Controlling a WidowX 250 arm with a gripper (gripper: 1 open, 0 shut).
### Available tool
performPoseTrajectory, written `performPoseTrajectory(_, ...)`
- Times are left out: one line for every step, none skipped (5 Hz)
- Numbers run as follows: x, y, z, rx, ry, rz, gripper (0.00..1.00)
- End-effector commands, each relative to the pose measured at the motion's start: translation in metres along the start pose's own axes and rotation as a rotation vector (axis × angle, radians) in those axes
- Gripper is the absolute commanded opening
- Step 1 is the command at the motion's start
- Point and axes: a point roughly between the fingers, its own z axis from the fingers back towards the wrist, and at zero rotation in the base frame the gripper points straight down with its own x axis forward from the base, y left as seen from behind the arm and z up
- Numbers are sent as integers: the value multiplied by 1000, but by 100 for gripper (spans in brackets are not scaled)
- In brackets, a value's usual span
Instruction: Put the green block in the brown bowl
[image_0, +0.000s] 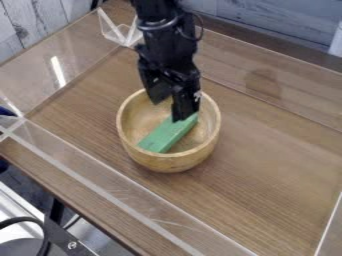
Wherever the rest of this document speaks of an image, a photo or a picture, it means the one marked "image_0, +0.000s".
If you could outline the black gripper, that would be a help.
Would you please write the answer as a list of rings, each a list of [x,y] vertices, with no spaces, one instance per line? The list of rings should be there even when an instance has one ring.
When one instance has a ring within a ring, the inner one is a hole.
[[[201,72],[194,63],[198,42],[194,23],[139,23],[145,42],[135,50],[139,55],[141,80],[151,102],[158,105],[171,96],[173,121],[186,120],[199,111]]]

